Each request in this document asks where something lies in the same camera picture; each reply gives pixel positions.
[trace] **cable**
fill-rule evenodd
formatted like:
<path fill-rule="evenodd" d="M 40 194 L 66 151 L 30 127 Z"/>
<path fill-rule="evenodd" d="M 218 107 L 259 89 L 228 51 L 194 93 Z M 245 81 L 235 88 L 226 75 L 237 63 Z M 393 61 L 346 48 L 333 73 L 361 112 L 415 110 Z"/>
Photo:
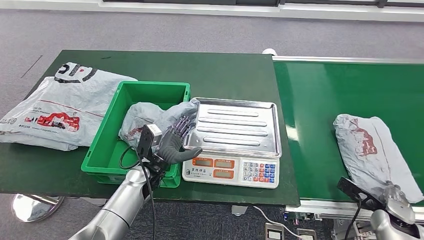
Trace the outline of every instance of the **cable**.
<path fill-rule="evenodd" d="M 143 169 L 143 173 L 144 173 L 144 176 L 145 176 L 146 181 L 147 181 L 148 193 L 150 194 L 151 208 L 153 210 L 153 240 L 155 240 L 155 238 L 156 238 L 156 224 L 155 224 L 156 223 L 156 213 L 155 213 L 155 202 L 153 201 L 152 186 L 150 185 L 150 181 L 148 180 L 146 168 L 143 165 L 142 158 L 139 156 L 139 153 L 137 151 L 135 151 L 135 153 L 137 154 L 137 159 L 138 159 L 137 162 L 140 163 L 141 169 Z"/>
<path fill-rule="evenodd" d="M 132 168 L 134 168 L 135 166 L 137 166 L 138 164 L 140 164 L 140 162 L 139 162 L 139 160 L 137 160 L 137 161 L 135 161 L 135 163 L 133 164 L 133 165 L 131 165 L 131 166 L 123 166 L 122 165 L 122 160 L 124 159 L 124 156 L 125 156 L 125 154 L 128 152 L 128 150 L 130 150 L 131 149 L 131 146 L 128 146 L 124 151 L 123 151 L 123 153 L 121 154 L 121 156 L 120 156 L 120 158 L 119 158 L 119 166 L 120 166 L 120 168 L 121 169 L 125 169 L 125 170 L 128 170 L 128 169 L 132 169 Z"/>
<path fill-rule="evenodd" d="M 350 222 L 349 226 L 347 226 L 346 234 L 344 235 L 344 240 L 348 240 L 349 232 L 351 231 L 351 228 L 354 225 L 354 222 L 358 217 L 359 211 L 361 210 L 361 202 L 362 202 L 362 200 L 359 197 L 358 209 L 356 210 L 355 215 L 353 216 L 352 221 Z"/>
<path fill-rule="evenodd" d="M 299 236 L 299 235 L 297 235 L 297 234 L 295 234 L 294 232 L 292 232 L 292 231 L 290 231 L 290 229 L 288 229 L 287 227 L 286 227 L 286 225 L 284 225 L 284 224 L 282 224 L 282 223 L 279 223 L 279 222 L 276 222 L 276 221 L 271 221 L 266 215 L 265 215 L 265 213 L 259 208 L 259 207 L 257 207 L 257 206 L 253 206 L 255 209 L 257 209 L 257 210 L 259 210 L 260 211 L 260 213 L 265 217 L 265 219 L 266 220 L 268 220 L 268 222 L 270 222 L 270 223 L 272 223 L 272 224 L 275 224 L 275 225 L 279 225 L 279 226 L 282 226 L 283 228 L 285 228 L 291 235 L 293 235 L 293 236 L 295 236 L 295 237 L 298 237 L 298 238 L 300 238 L 300 239 L 303 239 L 303 237 L 301 237 L 301 236 Z"/>

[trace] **plastic bag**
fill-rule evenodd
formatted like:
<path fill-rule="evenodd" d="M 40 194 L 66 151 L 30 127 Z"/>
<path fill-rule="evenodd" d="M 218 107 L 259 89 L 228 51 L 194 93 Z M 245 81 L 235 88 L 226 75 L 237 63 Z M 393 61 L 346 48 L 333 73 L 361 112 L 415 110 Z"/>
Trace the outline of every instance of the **plastic bag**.
<path fill-rule="evenodd" d="M 198 106 L 199 101 L 192 99 L 191 101 L 181 102 L 164 111 L 153 103 L 138 102 L 129 107 L 118 135 L 126 144 L 136 149 L 145 124 L 156 124 L 164 133 L 169 126 L 183 115 L 195 119 Z"/>
<path fill-rule="evenodd" d="M 0 120 L 0 142 L 90 146 L 122 81 L 136 79 L 68 62 Z"/>
<path fill-rule="evenodd" d="M 333 126 L 344 165 L 358 187 L 379 199 L 386 182 L 391 181 L 400 186 L 410 203 L 423 200 L 389 128 L 380 118 L 340 114 Z"/>

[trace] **floor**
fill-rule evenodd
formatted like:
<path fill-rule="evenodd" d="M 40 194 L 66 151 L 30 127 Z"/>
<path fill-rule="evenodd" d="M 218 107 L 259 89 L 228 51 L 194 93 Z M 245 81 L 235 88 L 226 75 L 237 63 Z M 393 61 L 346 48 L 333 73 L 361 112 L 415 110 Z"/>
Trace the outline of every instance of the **floor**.
<path fill-rule="evenodd" d="M 423 23 L 0 10 L 0 116 L 23 99 L 62 49 L 260 53 L 274 48 L 285 56 L 424 59 L 423 39 Z M 99 210 L 67 198 L 50 218 L 21 223 L 11 214 L 12 197 L 0 194 L 0 240 L 65 240 Z M 158 203 L 156 209 L 157 239 L 264 238 L 265 220 L 251 207 L 239 217 L 231 215 L 229 205 Z M 265 212 L 283 220 L 278 208 Z M 126 239 L 151 239 L 151 219 L 147 205 Z M 330 238 L 322 222 L 302 227 L 316 229 L 318 239 Z"/>

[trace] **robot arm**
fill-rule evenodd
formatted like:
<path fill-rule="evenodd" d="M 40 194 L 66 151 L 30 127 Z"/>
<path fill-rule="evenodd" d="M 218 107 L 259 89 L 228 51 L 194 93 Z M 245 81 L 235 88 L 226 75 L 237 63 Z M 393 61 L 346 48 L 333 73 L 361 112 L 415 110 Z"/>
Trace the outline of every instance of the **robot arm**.
<path fill-rule="evenodd" d="M 360 202 L 361 208 L 373 211 L 370 223 L 377 240 L 424 239 L 424 227 L 415 224 L 414 210 L 398 185 L 388 181 L 380 200 L 344 177 L 337 188 Z"/>
<path fill-rule="evenodd" d="M 188 117 L 181 117 L 162 136 L 154 124 L 144 125 L 137 147 L 137 155 L 145 162 L 147 177 L 142 166 L 133 167 L 125 176 L 106 205 L 79 232 L 69 240 L 121 240 L 127 234 L 143 204 L 151 197 L 147 188 L 150 181 L 156 189 L 170 164 L 197 157 L 201 148 L 180 152 L 182 140 L 190 130 Z"/>
<path fill-rule="evenodd" d="M 97 215 L 69 240 L 121 240 L 150 198 L 141 166 L 129 170 L 125 180 Z"/>

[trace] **black cable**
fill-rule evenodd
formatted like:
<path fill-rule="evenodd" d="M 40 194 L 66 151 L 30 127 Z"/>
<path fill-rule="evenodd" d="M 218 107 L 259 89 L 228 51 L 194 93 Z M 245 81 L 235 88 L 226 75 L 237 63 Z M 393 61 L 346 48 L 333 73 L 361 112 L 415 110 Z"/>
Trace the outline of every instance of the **black cable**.
<path fill-rule="evenodd" d="M 347 226 L 346 234 L 344 235 L 344 240 L 348 240 L 349 232 L 351 231 L 351 228 L 354 225 L 354 222 L 358 217 L 359 211 L 361 210 L 361 202 L 362 202 L 362 200 L 359 197 L 358 209 L 356 210 L 355 215 L 353 216 L 352 221 L 350 222 L 349 226 Z"/>
<path fill-rule="evenodd" d="M 151 208 L 152 208 L 152 211 L 153 211 L 153 240 L 155 240 L 155 238 L 156 238 L 156 224 L 155 224 L 156 223 L 156 214 L 155 214 L 155 202 L 153 201 L 152 186 L 150 185 L 150 181 L 148 180 L 146 168 L 143 165 L 142 158 L 139 156 L 139 153 L 137 151 L 135 151 L 135 153 L 137 154 L 137 158 L 138 158 L 137 162 L 140 163 L 141 169 L 143 169 L 143 173 L 144 173 L 144 176 L 145 176 L 146 181 L 147 181 L 148 193 L 150 194 Z"/>
<path fill-rule="evenodd" d="M 126 149 L 125 149 L 125 151 L 123 151 L 123 153 L 121 154 L 121 156 L 120 156 L 120 158 L 119 158 L 119 166 L 120 166 L 120 168 L 121 169 L 125 169 L 125 170 L 128 170 L 128 169 L 132 169 L 132 168 L 134 168 L 135 166 L 137 166 L 140 162 L 139 162 L 139 160 L 137 159 L 137 161 L 135 161 L 135 163 L 133 164 L 133 165 L 131 165 L 131 166 L 122 166 L 122 160 L 124 159 L 124 156 L 125 156 L 125 154 L 128 152 L 128 150 L 130 150 L 131 149 L 131 146 L 128 146 Z"/>

